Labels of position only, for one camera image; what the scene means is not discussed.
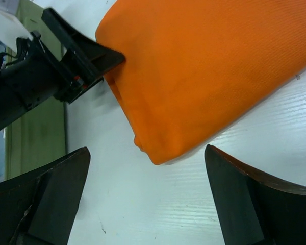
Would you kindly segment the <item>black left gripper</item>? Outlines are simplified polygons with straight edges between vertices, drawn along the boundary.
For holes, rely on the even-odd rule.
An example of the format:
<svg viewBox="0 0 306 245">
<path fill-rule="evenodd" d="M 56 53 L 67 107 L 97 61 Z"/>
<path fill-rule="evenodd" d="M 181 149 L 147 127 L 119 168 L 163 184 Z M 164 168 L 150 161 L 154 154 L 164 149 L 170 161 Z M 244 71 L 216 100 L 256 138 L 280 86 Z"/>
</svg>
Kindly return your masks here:
<svg viewBox="0 0 306 245">
<path fill-rule="evenodd" d="M 52 96 L 72 103 L 125 61 L 122 53 L 87 38 L 53 8 L 44 9 L 41 19 L 67 51 L 58 60 L 33 31 L 32 40 L 17 38 L 17 55 L 5 69 L 6 53 L 0 53 L 3 110 L 31 110 Z"/>
</svg>

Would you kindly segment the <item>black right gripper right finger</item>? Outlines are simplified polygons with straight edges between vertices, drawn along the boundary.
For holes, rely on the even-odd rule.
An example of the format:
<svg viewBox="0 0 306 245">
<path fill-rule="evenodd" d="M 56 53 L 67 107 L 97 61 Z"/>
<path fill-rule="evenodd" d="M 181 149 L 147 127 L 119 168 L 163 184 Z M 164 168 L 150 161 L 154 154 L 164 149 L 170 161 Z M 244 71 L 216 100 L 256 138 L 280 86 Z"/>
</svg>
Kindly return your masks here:
<svg viewBox="0 0 306 245">
<path fill-rule="evenodd" d="M 210 144 L 205 163 L 225 244 L 306 244 L 306 186 Z"/>
</svg>

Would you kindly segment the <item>orange cloth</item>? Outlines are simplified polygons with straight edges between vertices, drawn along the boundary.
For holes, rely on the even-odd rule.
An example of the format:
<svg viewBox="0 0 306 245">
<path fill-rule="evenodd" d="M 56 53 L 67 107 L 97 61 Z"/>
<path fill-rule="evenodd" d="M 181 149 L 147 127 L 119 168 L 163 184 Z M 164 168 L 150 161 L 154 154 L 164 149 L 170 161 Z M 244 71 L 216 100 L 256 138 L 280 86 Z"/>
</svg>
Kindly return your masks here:
<svg viewBox="0 0 306 245">
<path fill-rule="evenodd" d="M 105 78 L 160 165 L 306 68 L 306 1 L 117 1 L 95 37 L 124 54 Z"/>
</svg>

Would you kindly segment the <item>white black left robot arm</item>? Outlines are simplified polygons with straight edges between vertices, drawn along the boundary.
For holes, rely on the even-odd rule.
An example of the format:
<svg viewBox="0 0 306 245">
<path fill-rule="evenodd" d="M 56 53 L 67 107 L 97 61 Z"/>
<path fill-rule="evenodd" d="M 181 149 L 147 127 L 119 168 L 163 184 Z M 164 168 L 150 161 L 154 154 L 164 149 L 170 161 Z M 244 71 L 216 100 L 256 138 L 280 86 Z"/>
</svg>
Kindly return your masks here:
<svg viewBox="0 0 306 245">
<path fill-rule="evenodd" d="M 122 53 L 85 37 L 53 8 L 44 9 L 41 19 L 66 53 L 58 60 L 37 31 L 16 39 L 17 53 L 6 68 L 8 53 L 0 53 L 0 130 L 52 96 L 71 104 L 125 61 Z"/>
</svg>

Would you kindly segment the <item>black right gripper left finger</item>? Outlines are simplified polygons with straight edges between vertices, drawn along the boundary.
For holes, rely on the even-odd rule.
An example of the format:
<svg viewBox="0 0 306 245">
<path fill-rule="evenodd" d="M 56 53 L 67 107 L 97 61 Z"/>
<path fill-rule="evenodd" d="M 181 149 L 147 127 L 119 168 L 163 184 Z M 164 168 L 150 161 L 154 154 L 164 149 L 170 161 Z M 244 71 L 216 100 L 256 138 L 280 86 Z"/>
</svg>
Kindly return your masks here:
<svg viewBox="0 0 306 245">
<path fill-rule="evenodd" d="M 67 244 L 89 165 L 83 147 L 0 182 L 0 244 Z"/>
</svg>

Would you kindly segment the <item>light green hard suitcase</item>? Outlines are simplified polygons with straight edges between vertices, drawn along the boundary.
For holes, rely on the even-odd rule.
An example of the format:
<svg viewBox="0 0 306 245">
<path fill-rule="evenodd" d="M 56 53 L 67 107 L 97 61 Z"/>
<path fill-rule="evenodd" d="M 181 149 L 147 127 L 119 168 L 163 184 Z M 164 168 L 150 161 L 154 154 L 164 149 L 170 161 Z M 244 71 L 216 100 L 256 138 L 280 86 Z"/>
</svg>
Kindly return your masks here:
<svg viewBox="0 0 306 245">
<path fill-rule="evenodd" d="M 62 46 L 41 20 L 43 8 L 33 1 L 21 1 L 17 18 L 41 39 L 57 59 Z M 5 129 L 5 173 L 11 179 L 46 165 L 66 154 L 65 106 L 51 97 Z"/>
</svg>

